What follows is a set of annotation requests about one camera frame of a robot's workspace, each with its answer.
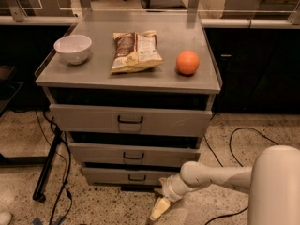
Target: black metal stand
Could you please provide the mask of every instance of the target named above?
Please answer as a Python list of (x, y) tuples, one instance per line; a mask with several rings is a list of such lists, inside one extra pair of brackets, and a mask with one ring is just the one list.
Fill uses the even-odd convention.
[(46, 157), (46, 161), (44, 163), (43, 170), (42, 170), (42, 172), (39, 176), (39, 179), (37, 181), (36, 190), (35, 190), (34, 195), (33, 195), (33, 200), (35, 200), (35, 201), (39, 201), (41, 203), (44, 203), (45, 200), (46, 200), (46, 197), (43, 193), (43, 190), (44, 190), (45, 183), (46, 183), (47, 178), (48, 178), (49, 173), (50, 173), (51, 165), (52, 165), (52, 162), (53, 162), (53, 158), (54, 158), (57, 146), (62, 141), (61, 134), (62, 134), (62, 131), (59, 129), (58, 126), (56, 126), (55, 136), (54, 136), (54, 139), (52, 141), (52, 145), (51, 145), (50, 151), (48, 153), (48, 156)]

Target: dresser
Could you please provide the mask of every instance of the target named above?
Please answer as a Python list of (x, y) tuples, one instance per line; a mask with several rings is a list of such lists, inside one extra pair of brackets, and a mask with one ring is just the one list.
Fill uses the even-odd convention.
[[(114, 32), (157, 31), (158, 67), (112, 75)], [(221, 79), (201, 21), (186, 12), (92, 11), (72, 34), (89, 36), (92, 54), (71, 66), (58, 54), (37, 71), (55, 122), (90, 185), (159, 186), (200, 157)], [(196, 52), (196, 74), (177, 74), (176, 56)]]

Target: terrazzo floor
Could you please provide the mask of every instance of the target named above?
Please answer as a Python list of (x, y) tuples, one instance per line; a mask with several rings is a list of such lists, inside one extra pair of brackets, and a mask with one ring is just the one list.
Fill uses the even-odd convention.
[[(7, 111), (0, 118), (0, 148), (6, 157), (46, 156), (53, 138), (50, 123), (41, 111)], [(233, 158), (229, 142), (237, 128), (255, 128), (279, 144), (300, 148), (300, 115), (218, 113), (207, 129), (206, 139), (224, 166), (239, 166)], [(274, 145), (252, 129), (239, 129), (232, 135), (232, 150), (244, 166), (251, 166), (263, 149)], [(200, 162), (219, 166), (205, 140), (201, 144)], [(66, 170), (68, 152), (60, 144), (45, 187), (45, 202), (32, 199), (41, 167), (2, 169), (0, 173), (0, 211), (13, 214), (12, 225), (49, 224), (50, 216)], [(81, 165), (74, 159), (67, 183), (72, 206), (63, 224), (148, 224), (148, 218), (158, 197), (150, 191), (123, 191), (120, 187), (94, 187), (86, 183)], [(63, 191), (53, 216), (54, 222), (70, 207)], [(157, 225), (204, 225), (216, 216), (235, 213), (248, 206), (248, 195), (212, 185), (189, 193), (172, 204)], [(247, 211), (225, 217), (211, 225), (247, 224)]]

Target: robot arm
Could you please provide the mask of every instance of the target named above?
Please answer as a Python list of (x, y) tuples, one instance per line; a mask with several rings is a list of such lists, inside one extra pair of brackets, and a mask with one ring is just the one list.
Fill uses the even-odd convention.
[(179, 174), (162, 179), (163, 198), (150, 219), (158, 219), (170, 202), (210, 184), (249, 194), (248, 225), (300, 224), (300, 150), (284, 145), (265, 149), (253, 168), (208, 167), (185, 163)]

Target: orange fruit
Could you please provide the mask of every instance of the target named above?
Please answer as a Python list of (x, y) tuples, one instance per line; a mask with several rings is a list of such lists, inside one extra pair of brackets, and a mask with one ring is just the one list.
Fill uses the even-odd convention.
[(200, 59), (194, 51), (186, 50), (180, 52), (176, 59), (177, 70), (184, 75), (194, 74), (200, 64)]

